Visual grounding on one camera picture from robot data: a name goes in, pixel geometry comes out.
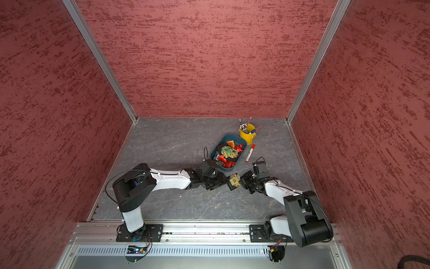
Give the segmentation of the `black yellow label tea bag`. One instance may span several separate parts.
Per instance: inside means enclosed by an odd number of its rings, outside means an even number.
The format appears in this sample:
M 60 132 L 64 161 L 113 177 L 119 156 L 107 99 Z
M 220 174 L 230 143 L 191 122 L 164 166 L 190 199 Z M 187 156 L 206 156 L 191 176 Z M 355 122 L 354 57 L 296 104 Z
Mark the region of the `black yellow label tea bag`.
M 227 180 L 227 185 L 231 191 L 241 187 L 240 176 L 237 173 L 230 175 L 229 179 Z

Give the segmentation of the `red foil tea bag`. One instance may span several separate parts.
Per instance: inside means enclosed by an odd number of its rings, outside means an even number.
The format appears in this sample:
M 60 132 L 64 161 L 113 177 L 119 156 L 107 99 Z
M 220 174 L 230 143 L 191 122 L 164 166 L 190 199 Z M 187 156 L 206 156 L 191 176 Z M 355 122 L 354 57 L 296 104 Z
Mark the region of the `red foil tea bag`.
M 244 151 L 244 145 L 243 144 L 236 145 L 235 150 L 238 152 L 243 152 Z
M 220 162 L 222 162 L 224 164 L 227 162 L 226 158 L 223 155 L 218 155 L 217 158 L 216 158 L 216 160 L 220 161 Z
M 224 163 L 223 167 L 224 167 L 224 168 L 227 168 L 227 169 L 230 169 L 230 168 L 233 168 L 235 165 L 236 165 L 236 163 L 235 163 L 235 162 L 233 162 L 233 161 L 226 161 L 226 162 Z

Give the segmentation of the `black green label tea bag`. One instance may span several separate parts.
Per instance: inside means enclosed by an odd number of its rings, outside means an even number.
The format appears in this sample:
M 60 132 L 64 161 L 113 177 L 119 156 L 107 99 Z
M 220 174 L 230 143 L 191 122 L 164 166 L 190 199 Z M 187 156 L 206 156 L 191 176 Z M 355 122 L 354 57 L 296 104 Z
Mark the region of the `black green label tea bag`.
M 230 158 L 230 159 L 235 159 L 239 156 L 239 152 L 230 147 L 230 146 L 224 146 L 221 148 L 221 154 L 225 157 L 225 158 Z

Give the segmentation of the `orange tea bag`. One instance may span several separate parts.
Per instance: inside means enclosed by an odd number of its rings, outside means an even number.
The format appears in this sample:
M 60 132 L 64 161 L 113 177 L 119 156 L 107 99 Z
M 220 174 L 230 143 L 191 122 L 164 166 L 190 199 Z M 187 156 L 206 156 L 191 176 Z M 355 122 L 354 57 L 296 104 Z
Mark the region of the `orange tea bag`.
M 235 146 L 235 141 L 233 141 L 233 140 L 231 140 L 231 141 L 227 141 L 226 143 L 228 144 L 228 146 L 229 146 L 229 147 L 231 147 L 231 148 L 233 148 L 233 149 L 236 147 L 236 146 Z

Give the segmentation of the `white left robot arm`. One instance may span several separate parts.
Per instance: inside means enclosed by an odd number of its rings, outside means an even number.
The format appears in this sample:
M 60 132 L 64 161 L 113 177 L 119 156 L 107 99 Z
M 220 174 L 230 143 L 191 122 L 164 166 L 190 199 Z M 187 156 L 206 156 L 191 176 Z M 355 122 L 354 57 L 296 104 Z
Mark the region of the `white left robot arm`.
M 215 161 L 205 160 L 196 169 L 184 168 L 179 171 L 152 169 L 142 163 L 118 177 L 112 187 L 127 231 L 136 233 L 144 228 L 141 205 L 152 192 L 200 186 L 212 191 L 226 183 L 227 177 L 218 170 Z

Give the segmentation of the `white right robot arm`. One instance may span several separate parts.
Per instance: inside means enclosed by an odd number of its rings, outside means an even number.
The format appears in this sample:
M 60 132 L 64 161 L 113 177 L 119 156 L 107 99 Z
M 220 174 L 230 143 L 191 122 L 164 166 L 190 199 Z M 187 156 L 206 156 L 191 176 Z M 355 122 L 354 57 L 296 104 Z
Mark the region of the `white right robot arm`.
M 251 194 L 261 193 L 284 206 L 284 215 L 265 222 L 263 237 L 268 241 L 286 238 L 299 247 L 329 242 L 334 236 L 331 223 L 315 192 L 301 192 L 276 177 L 258 178 L 249 171 L 240 177 L 240 184 Z

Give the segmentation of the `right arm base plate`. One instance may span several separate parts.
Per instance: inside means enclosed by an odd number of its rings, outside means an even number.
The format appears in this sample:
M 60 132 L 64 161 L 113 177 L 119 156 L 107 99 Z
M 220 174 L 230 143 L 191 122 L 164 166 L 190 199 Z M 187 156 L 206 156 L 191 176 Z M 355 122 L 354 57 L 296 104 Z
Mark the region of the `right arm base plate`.
M 252 243 L 293 243 L 291 237 L 275 234 L 269 224 L 250 225 L 249 235 Z

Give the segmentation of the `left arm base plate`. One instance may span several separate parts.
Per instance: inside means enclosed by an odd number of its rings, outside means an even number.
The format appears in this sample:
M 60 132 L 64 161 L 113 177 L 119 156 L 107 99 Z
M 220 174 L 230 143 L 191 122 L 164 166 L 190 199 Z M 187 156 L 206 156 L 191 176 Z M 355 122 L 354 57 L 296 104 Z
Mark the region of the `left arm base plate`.
M 158 243 L 161 240 L 164 225 L 162 224 L 144 224 L 135 232 L 130 232 L 126 224 L 122 224 L 117 228 L 116 242 L 128 243 Z

